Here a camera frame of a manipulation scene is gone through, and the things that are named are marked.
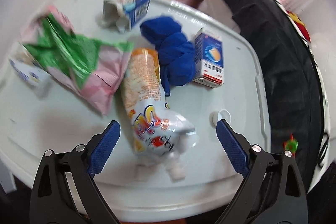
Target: blue rag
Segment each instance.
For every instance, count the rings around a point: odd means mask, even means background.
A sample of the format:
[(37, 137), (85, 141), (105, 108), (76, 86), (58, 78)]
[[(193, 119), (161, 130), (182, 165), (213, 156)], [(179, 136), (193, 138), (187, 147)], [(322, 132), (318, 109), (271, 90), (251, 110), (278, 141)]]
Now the blue rag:
[(195, 75), (194, 45), (171, 17), (146, 20), (140, 25), (142, 36), (155, 45), (160, 63), (161, 84), (166, 96), (169, 85), (185, 85)]

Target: snack wrapper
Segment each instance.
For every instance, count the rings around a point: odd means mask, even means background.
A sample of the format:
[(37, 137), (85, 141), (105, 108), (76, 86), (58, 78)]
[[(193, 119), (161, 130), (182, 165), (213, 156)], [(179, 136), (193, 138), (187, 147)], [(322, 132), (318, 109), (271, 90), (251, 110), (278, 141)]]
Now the snack wrapper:
[(75, 34), (69, 19), (50, 6), (21, 34), (21, 43), (41, 68), (108, 114), (132, 42), (103, 42)]
[(155, 50), (133, 51), (122, 83), (122, 98), (134, 129), (134, 151), (144, 165), (164, 163), (173, 181), (184, 179), (179, 155), (196, 135), (194, 125), (167, 108)]

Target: crushed carton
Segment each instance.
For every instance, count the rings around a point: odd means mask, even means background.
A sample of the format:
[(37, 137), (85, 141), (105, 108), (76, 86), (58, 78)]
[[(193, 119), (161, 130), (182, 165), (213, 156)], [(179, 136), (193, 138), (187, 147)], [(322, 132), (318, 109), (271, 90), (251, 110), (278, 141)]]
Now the crushed carton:
[(194, 38), (194, 82), (217, 88), (224, 83), (224, 58), (221, 38), (202, 28)]
[(148, 10), (151, 0), (104, 0), (102, 27), (115, 25), (120, 33), (129, 31)]

